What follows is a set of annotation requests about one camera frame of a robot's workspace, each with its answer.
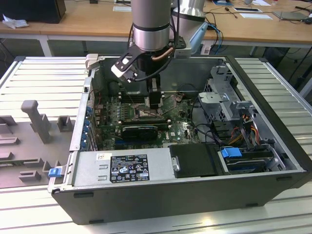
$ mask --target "wooden desk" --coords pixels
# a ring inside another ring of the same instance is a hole
[[[232,0],[232,2],[235,6],[242,7],[240,1]],[[52,55],[48,40],[127,41],[132,24],[131,12],[113,11],[114,4],[109,2],[90,4],[88,1],[66,0],[65,3],[66,14],[59,24],[30,22],[29,27],[16,30],[0,25],[0,38],[38,39],[46,56]],[[279,0],[275,7],[252,6],[271,12],[293,11],[296,5],[305,7],[310,4],[294,0]],[[238,19],[235,19],[232,14],[220,14],[227,12],[224,7],[215,6],[212,2],[206,2],[205,11],[216,13],[216,23],[223,32],[223,44],[226,45],[297,48],[308,48],[312,45],[311,25],[279,21],[272,13],[267,15],[273,20],[244,19],[239,14],[236,14]],[[210,22],[213,22],[212,14],[208,14],[207,17]],[[212,43],[215,38],[215,32],[208,31],[204,42]]]
[[[237,7],[243,7],[240,5],[240,1],[234,0],[233,3]],[[295,6],[307,7],[311,3],[293,0],[279,0],[276,6],[255,6],[253,8],[259,8],[263,12],[272,11],[294,11]],[[215,14],[216,23],[218,29],[223,32],[224,40],[229,43],[230,41],[239,41],[242,45],[245,42],[269,42],[269,43],[296,43],[296,44],[308,44],[312,45],[312,27],[305,23],[296,24],[298,22],[289,22],[285,20],[279,20],[273,13],[266,13],[272,19],[245,19],[240,14],[235,14],[236,19],[232,14],[217,14],[228,13],[224,7],[219,8],[212,2],[208,3],[205,7],[205,12],[211,11]],[[308,12],[301,11],[301,13],[308,15]],[[213,22],[212,14],[207,14],[207,18],[210,22]],[[210,39],[211,33],[207,33],[205,39]]]

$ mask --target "warning label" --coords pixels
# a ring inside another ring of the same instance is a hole
[[[150,180],[147,155],[111,157],[110,181],[123,183]]]

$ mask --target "motherboard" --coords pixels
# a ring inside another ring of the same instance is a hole
[[[163,148],[199,143],[190,123],[194,99],[165,94],[163,105],[151,110],[144,97],[110,97],[95,106],[99,150]]]

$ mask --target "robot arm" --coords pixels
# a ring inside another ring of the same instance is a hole
[[[166,69],[177,49],[187,47],[189,35],[193,35],[205,21],[202,12],[204,0],[177,0],[173,15],[171,0],[132,0],[131,5],[134,44],[115,62],[111,70],[122,81],[145,80],[150,108],[158,109],[161,106],[159,73]],[[187,42],[181,37],[180,21],[184,22],[182,35],[186,35]],[[170,39],[171,28],[174,31],[173,40]],[[145,73],[145,77],[138,77],[134,62]]]

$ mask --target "computer case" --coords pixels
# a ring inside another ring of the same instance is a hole
[[[15,20],[59,23],[66,11],[64,0],[1,0],[0,13]]]

